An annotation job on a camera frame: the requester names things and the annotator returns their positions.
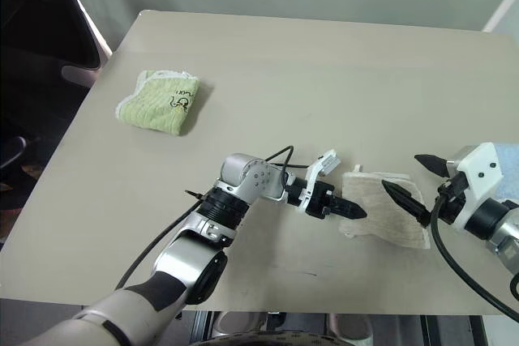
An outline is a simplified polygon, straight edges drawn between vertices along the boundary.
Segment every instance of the table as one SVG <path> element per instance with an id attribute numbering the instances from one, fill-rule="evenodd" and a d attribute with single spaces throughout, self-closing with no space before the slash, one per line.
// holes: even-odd
<path id="1" fill-rule="evenodd" d="M 293 163 L 336 148 L 327 177 L 354 164 L 408 173 L 430 207 L 441 183 L 416 153 L 519 142 L 519 49 L 481 32 L 302 19 L 143 11 L 88 94 L 1 254 L 3 297 L 87 305 L 206 191 L 231 153 Z M 183 135 L 124 125 L 116 104 L 144 69 L 186 70 L 201 90 Z M 193 309 L 494 314 L 435 248 L 350 240 L 260 200 L 229 248 L 211 298 Z M 503 301 L 510 275 L 468 235 L 443 229 L 464 267 Z M 145 280 L 165 244 L 132 276 Z"/>

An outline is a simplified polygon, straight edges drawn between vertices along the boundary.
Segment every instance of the cloth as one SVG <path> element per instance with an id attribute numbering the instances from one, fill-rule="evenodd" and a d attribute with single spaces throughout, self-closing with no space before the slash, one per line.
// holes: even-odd
<path id="1" fill-rule="evenodd" d="M 342 197 L 356 202 L 367 213 L 360 220 L 343 219 L 339 231 L 347 237 L 373 234 L 395 245 L 430 249 L 427 231 L 410 214 L 396 205 L 382 186 L 382 179 L 395 182 L 423 203 L 422 193 L 408 175 L 398 173 L 363 173 L 360 165 L 342 176 Z"/>
<path id="2" fill-rule="evenodd" d="M 179 135 L 198 91 L 199 80 L 187 72 L 144 70 L 135 92 L 115 109 L 121 122 Z"/>
<path id="3" fill-rule="evenodd" d="M 495 197 L 519 203 L 519 143 L 496 143 L 495 151 L 503 174 Z"/>

